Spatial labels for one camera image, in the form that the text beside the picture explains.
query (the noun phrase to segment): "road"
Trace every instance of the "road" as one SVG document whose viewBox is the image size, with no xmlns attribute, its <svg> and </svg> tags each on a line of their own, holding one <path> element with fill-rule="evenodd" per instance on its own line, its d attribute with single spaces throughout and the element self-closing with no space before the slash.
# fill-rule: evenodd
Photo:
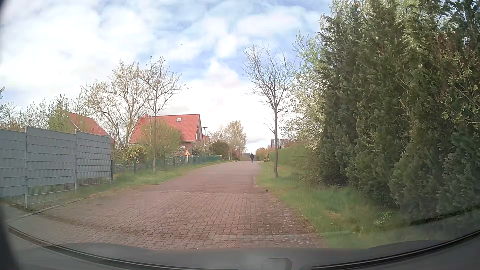
<svg viewBox="0 0 480 270">
<path fill-rule="evenodd" d="M 104 242 L 152 249 L 322 247 L 307 221 L 256 187 L 259 170 L 256 162 L 221 163 L 162 184 L 93 196 L 10 225 L 56 244 Z"/>
</svg>

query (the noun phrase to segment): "gray privacy fence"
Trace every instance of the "gray privacy fence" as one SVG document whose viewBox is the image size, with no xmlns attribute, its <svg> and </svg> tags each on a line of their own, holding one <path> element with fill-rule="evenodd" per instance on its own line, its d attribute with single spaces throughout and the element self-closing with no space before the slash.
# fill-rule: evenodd
<svg viewBox="0 0 480 270">
<path fill-rule="evenodd" d="M 0 197 L 28 207 L 81 186 L 111 183 L 111 149 L 108 136 L 0 129 Z"/>
</svg>

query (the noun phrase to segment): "street lamp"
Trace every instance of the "street lamp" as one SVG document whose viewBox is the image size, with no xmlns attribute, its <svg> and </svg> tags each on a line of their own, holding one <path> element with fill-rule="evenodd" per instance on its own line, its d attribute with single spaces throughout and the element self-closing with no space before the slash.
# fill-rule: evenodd
<svg viewBox="0 0 480 270">
<path fill-rule="evenodd" d="M 204 151 L 206 154 L 207 153 L 207 126 L 203 126 L 202 128 L 204 129 L 204 136 L 205 136 Z"/>
</svg>

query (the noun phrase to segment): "wire mesh fence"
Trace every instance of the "wire mesh fence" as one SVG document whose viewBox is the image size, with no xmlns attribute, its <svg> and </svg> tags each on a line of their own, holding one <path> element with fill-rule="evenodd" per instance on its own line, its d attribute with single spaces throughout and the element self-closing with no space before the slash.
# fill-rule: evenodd
<svg viewBox="0 0 480 270">
<path fill-rule="evenodd" d="M 178 166 L 187 166 L 194 164 L 203 164 L 208 162 L 215 162 L 222 160 L 221 156 L 214 155 L 189 155 L 189 156 L 176 156 L 176 157 L 167 157 L 162 159 L 155 160 L 156 170 L 169 170 Z M 127 172 L 127 171 L 139 171 L 139 170 L 152 170 L 153 160 L 149 159 L 138 159 L 130 162 L 125 162 L 122 160 L 114 161 L 114 173 Z"/>
</svg>

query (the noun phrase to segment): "roof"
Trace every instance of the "roof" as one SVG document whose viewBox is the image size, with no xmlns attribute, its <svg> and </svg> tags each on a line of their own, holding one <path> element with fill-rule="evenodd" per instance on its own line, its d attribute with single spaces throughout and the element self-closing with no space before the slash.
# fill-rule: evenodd
<svg viewBox="0 0 480 270">
<path fill-rule="evenodd" d="M 178 129 L 183 136 L 183 141 L 193 142 L 195 141 L 195 135 L 197 133 L 197 127 L 199 127 L 200 114 L 176 114 L 176 115 L 158 115 L 158 116 L 145 116 L 139 117 L 137 124 L 133 129 L 130 143 L 135 144 L 140 141 L 142 137 L 142 129 L 145 124 L 150 124 L 150 118 L 156 117 L 157 120 L 166 121 L 170 126 Z"/>
<path fill-rule="evenodd" d="M 95 120 L 90 117 L 69 111 L 67 112 L 67 116 L 75 125 L 76 129 L 81 132 L 102 136 L 108 135 L 108 133 Z"/>
<path fill-rule="evenodd" d="M 209 137 L 209 136 L 206 136 L 206 135 L 204 135 L 204 142 L 206 142 L 206 143 L 208 143 L 208 144 L 209 144 L 209 143 L 210 143 L 210 137 Z"/>
</svg>

